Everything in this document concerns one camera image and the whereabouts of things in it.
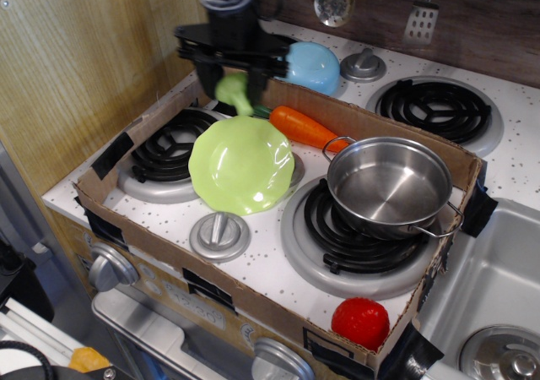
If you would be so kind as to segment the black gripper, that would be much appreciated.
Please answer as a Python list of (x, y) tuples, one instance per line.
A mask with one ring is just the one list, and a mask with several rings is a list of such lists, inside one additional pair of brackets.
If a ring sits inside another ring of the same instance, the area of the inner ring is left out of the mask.
[(211, 11), (205, 24), (180, 25), (175, 29), (178, 54), (195, 64), (205, 94), (216, 98), (216, 88), (224, 69), (247, 71), (247, 96), (254, 106), (271, 78), (284, 78), (288, 72), (290, 44), (266, 32), (254, 8), (239, 13)]

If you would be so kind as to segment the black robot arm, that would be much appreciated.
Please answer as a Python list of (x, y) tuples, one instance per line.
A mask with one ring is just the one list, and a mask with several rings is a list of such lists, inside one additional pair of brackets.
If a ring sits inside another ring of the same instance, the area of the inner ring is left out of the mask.
[(262, 21), (275, 19), (283, 0), (199, 0), (208, 15), (205, 24), (175, 29), (178, 55), (191, 61), (205, 93), (215, 98), (226, 68), (247, 75), (247, 98), (260, 102), (269, 79), (287, 75), (290, 43), (267, 33)]

